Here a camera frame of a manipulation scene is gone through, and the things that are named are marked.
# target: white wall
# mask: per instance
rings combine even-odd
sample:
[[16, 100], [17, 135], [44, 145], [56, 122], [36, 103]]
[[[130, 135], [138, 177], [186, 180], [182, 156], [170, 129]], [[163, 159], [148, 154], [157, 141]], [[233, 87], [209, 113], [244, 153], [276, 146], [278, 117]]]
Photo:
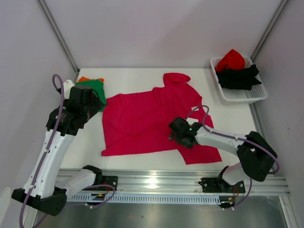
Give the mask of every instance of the white wall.
[[256, 61], [269, 94], [257, 106], [304, 220], [304, 1], [290, 2]]
[[[33, 169], [48, 114], [59, 105], [52, 75], [74, 75], [36, 1], [1, 1], [0, 31], [1, 192], [23, 187]], [[11, 200], [1, 227], [19, 227], [20, 208]]]
[[79, 67], [209, 67], [250, 56], [281, 0], [47, 0]]

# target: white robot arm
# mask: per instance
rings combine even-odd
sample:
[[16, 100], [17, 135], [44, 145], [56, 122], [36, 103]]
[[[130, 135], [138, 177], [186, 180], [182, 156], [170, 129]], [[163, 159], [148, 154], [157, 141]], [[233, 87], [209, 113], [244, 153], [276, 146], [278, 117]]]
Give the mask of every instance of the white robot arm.
[[[64, 208], [67, 198], [88, 186], [102, 183], [101, 169], [87, 165], [77, 175], [55, 184], [60, 165], [78, 130], [82, 129], [84, 124], [104, 106], [93, 91], [91, 87], [83, 85], [71, 87], [69, 99], [64, 100], [65, 109], [62, 110], [62, 114], [59, 114], [57, 108], [49, 115], [46, 137], [39, 159], [24, 187], [13, 191], [13, 199], [21, 203], [26, 202], [35, 209], [55, 216]], [[196, 144], [208, 145], [239, 157], [239, 163], [225, 167], [220, 173], [214, 192], [229, 192], [231, 186], [249, 178], [263, 181], [277, 157], [272, 148], [256, 132], [251, 132], [249, 135], [225, 133], [200, 123], [190, 126], [180, 117], [171, 122], [169, 127], [172, 129], [170, 138], [188, 148]], [[270, 151], [271, 155], [261, 148]]]
[[88, 186], [102, 184], [103, 179], [101, 169], [87, 165], [55, 185], [63, 158], [78, 130], [104, 106], [89, 86], [75, 85], [69, 92], [69, 99], [63, 102], [64, 109], [57, 108], [49, 115], [43, 148], [30, 178], [12, 194], [13, 199], [26, 201], [27, 205], [53, 216], [61, 212], [67, 198]]

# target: red clothing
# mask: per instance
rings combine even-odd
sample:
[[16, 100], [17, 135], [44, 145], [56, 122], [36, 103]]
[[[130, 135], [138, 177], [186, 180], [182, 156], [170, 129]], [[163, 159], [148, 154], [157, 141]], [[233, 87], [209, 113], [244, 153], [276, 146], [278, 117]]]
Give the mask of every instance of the red clothing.
[[216, 72], [225, 70], [242, 70], [245, 67], [245, 59], [236, 50], [229, 51], [215, 67]]
[[[186, 164], [221, 161], [216, 148], [195, 145], [188, 149], [169, 139], [169, 123], [177, 116], [185, 118], [192, 107], [202, 104], [202, 97], [186, 83], [190, 81], [187, 75], [167, 73], [163, 81], [162, 88], [107, 99], [103, 113], [106, 150], [102, 151], [102, 156], [178, 149]], [[190, 117], [202, 121], [204, 114], [200, 108]], [[206, 124], [213, 127], [210, 116]]]

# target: white basket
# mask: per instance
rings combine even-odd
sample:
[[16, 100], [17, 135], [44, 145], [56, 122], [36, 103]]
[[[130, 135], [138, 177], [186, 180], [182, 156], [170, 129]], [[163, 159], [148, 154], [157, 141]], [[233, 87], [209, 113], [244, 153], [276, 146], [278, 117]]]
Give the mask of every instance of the white basket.
[[[265, 86], [260, 78], [259, 75], [256, 76], [256, 79], [262, 82], [262, 84], [259, 85], [253, 85], [251, 90], [239, 90], [239, 89], [226, 89], [222, 88], [219, 84], [218, 76], [215, 72], [215, 67], [219, 63], [219, 61], [222, 60], [223, 57], [214, 57], [210, 60], [213, 75], [216, 79], [216, 82], [218, 84], [219, 91], [221, 93], [221, 102], [224, 105], [228, 104], [251, 104], [255, 101], [264, 100], [268, 97], [268, 94], [266, 92]], [[253, 62], [250, 58], [244, 57], [245, 59], [245, 68], [250, 67]]]

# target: purple cable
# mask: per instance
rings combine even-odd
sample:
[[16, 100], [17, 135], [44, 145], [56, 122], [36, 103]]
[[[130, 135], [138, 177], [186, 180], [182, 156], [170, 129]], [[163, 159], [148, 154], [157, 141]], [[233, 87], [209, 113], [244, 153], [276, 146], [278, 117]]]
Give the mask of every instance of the purple cable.
[[237, 206], [239, 206], [240, 204], [242, 204], [247, 199], [247, 197], [249, 196], [249, 194], [251, 192], [251, 188], [252, 188], [252, 179], [249, 179], [249, 180], [250, 180], [250, 185], [249, 185], [249, 189], [248, 189], [248, 192], [247, 192], [246, 196], [239, 203], [237, 203], [236, 205], [234, 205], [233, 206], [234, 208], [237, 207]]
[[[204, 115], [204, 117], [203, 117], [203, 120], [202, 120], [202, 126], [203, 126], [203, 128], [204, 128], [206, 131], [210, 132], [211, 134], [216, 134], [216, 135], [223, 136], [223, 137], [226, 137], [226, 138], [229, 138], [229, 139], [235, 139], [235, 137], [234, 137], [234, 136], [231, 136], [231, 135], [219, 133], [219, 132], [216, 132], [216, 131], [212, 131], [212, 132], [211, 132], [211, 130], [205, 126], [205, 120], [206, 120], [206, 117], [208, 116], [208, 113], [209, 113], [209, 107], [206, 106], [206, 105], [197, 106], [195, 109], [193, 109], [193, 110], [187, 115], [186, 119], [187, 119], [195, 110], [197, 110], [197, 109], [200, 108], [200, 107], [205, 107], [205, 108], [207, 108], [207, 112], [205, 113], [205, 115]], [[248, 139], [237, 138], [237, 140], [240, 140], [240, 141], [249, 143], [249, 144], [251, 144], [251, 145], [253, 145], [253, 146], [259, 148], [260, 150], [264, 151], [266, 154], [268, 154], [268, 155], [274, 160], [274, 162], [276, 163], [277, 169], [276, 169], [275, 171], [273, 171], [273, 172], [270, 172], [269, 174], [275, 174], [275, 173], [277, 173], [277, 172], [280, 170], [280, 163], [279, 163], [278, 159], [277, 159], [271, 152], [269, 152], [268, 150], [266, 150], [264, 147], [260, 146], [259, 144], [256, 144], [255, 142], [252, 142], [252, 141], [250, 141], [250, 140], [248, 140]], [[252, 189], [252, 179], [250, 178], [249, 180], [250, 180], [250, 185], [249, 185], [249, 189], [248, 189], [248, 192], [247, 192], [246, 196], [245, 196], [238, 204], [234, 205], [234, 207], [236, 207], [236, 206], [242, 204], [242, 203], [245, 201], [245, 199], [247, 199], [247, 197], [249, 196], [249, 194], [250, 194], [250, 192], [251, 192], [251, 189]]]
[[[56, 120], [54, 129], [53, 129], [53, 132], [52, 132], [52, 134], [51, 134], [51, 136], [50, 136], [50, 139], [49, 139], [49, 141], [48, 141], [48, 144], [47, 144], [47, 146], [46, 146], [46, 150], [47, 150], [47, 151], [49, 150], [49, 148], [50, 148], [50, 146], [51, 146], [51, 144], [52, 144], [52, 141], [53, 141], [53, 139], [54, 139], [56, 130], [57, 130], [57, 128], [58, 128], [59, 121], [60, 121], [60, 116], [61, 116], [61, 114], [62, 114], [62, 109], [63, 109], [63, 101], [64, 101], [64, 99], [65, 99], [65, 97], [64, 97], [64, 90], [63, 90], [63, 81], [62, 81], [62, 79], [61, 79], [61, 77], [60, 77], [59, 75], [57, 75], [57, 74], [54, 74], [54, 75], [53, 75], [53, 77], [52, 77], [52, 82], [53, 82], [53, 85], [54, 85], [54, 87], [55, 87], [56, 89], [58, 89], [58, 88], [57, 88], [56, 83], [55, 83], [55, 78], [57, 78], [57, 79], [59, 80], [59, 82], [60, 82], [60, 87], [62, 88], [62, 91], [61, 91], [61, 98], [60, 98], [60, 106], [59, 106], [59, 111], [58, 111], [58, 117], [57, 117], [57, 120]], [[38, 177], [38, 175], [39, 175], [39, 171], [40, 171], [40, 169], [41, 169], [41, 166], [42, 166], [43, 161], [45, 160], [47, 154], [48, 154], [48, 152], [44, 152], [43, 155], [42, 155], [42, 157], [41, 157], [41, 159], [40, 159], [40, 162], [39, 162], [39, 164], [38, 164], [38, 166], [37, 166], [37, 169], [36, 169], [35, 174], [34, 174], [34, 177], [33, 177], [33, 181], [32, 181], [32, 183], [31, 183], [31, 185], [33, 185], [33, 186], [34, 186], [35, 183], [36, 183], [37, 177]], [[20, 226], [20, 228], [24, 228], [24, 226], [23, 226], [23, 215], [24, 215], [24, 210], [25, 210], [25, 206], [26, 206], [26, 204], [27, 204], [27, 201], [28, 201], [29, 196], [31, 195], [32, 191], [33, 191], [32, 188], [30, 188], [30, 189], [28, 190], [28, 193], [27, 193], [27, 195], [25, 196], [25, 199], [24, 199], [23, 204], [22, 204], [22, 207], [21, 207], [20, 216], [19, 216], [19, 226]], [[35, 226], [33, 226], [33, 228], [38, 227], [38, 226], [43, 222], [43, 220], [46, 218], [46, 216], [47, 216], [47, 214], [46, 214], [46, 215], [45, 215], [45, 216], [44, 216], [44, 217], [43, 217]]]
[[[104, 205], [107, 201], [111, 200], [113, 198], [114, 194], [115, 194], [115, 188], [112, 185], [109, 185], [109, 184], [92, 185], [92, 186], [86, 187], [83, 190], [93, 189], [93, 188], [98, 188], [98, 187], [109, 187], [109, 188], [111, 188], [113, 190], [113, 193], [112, 193], [112, 195], [108, 199], [106, 199], [105, 201], [103, 201], [103, 202], [101, 202], [101, 203], [99, 203], [97, 205], [88, 205], [88, 206], [90, 206], [92, 208], [98, 208], [98, 207]], [[72, 205], [67, 206], [67, 207], [69, 208], [69, 207], [79, 206], [79, 205], [82, 205], [82, 206], [85, 205], [85, 206], [87, 206], [87, 203], [85, 203], [85, 204], [83, 204], [83, 203], [76, 203], [76, 204], [72, 204]]]
[[[219, 133], [219, 132], [216, 132], [216, 131], [212, 131], [212, 132], [211, 132], [211, 130], [205, 126], [205, 120], [206, 120], [206, 117], [208, 116], [208, 113], [209, 113], [209, 107], [206, 106], [206, 105], [200, 105], [200, 106], [196, 107], [195, 109], [193, 109], [193, 110], [187, 115], [186, 118], [188, 118], [196, 109], [198, 109], [198, 108], [200, 108], [200, 107], [205, 107], [205, 108], [207, 108], [207, 112], [205, 113], [205, 115], [204, 115], [204, 117], [203, 117], [203, 121], [202, 121], [203, 128], [204, 128], [206, 131], [208, 131], [208, 132], [210, 132], [210, 133], [212, 133], [212, 134], [216, 134], [216, 135], [219, 135], [219, 136], [223, 136], [223, 137], [229, 138], [229, 139], [235, 139], [235, 137], [234, 137], [234, 136], [231, 136], [231, 135]], [[277, 172], [280, 170], [280, 163], [279, 163], [278, 159], [277, 159], [271, 152], [269, 152], [269, 151], [266, 150], [264, 147], [262, 147], [262, 146], [256, 144], [255, 142], [252, 142], [252, 141], [250, 141], [250, 140], [248, 140], [248, 139], [238, 138], [238, 140], [243, 141], [243, 142], [246, 142], [246, 143], [249, 143], [249, 144], [251, 144], [251, 145], [253, 145], [253, 146], [259, 148], [260, 150], [262, 150], [262, 151], [264, 151], [265, 153], [267, 153], [267, 154], [275, 161], [276, 166], [277, 166], [277, 169], [276, 169], [275, 171], [273, 171], [273, 172], [270, 172], [270, 174], [277, 173]]]

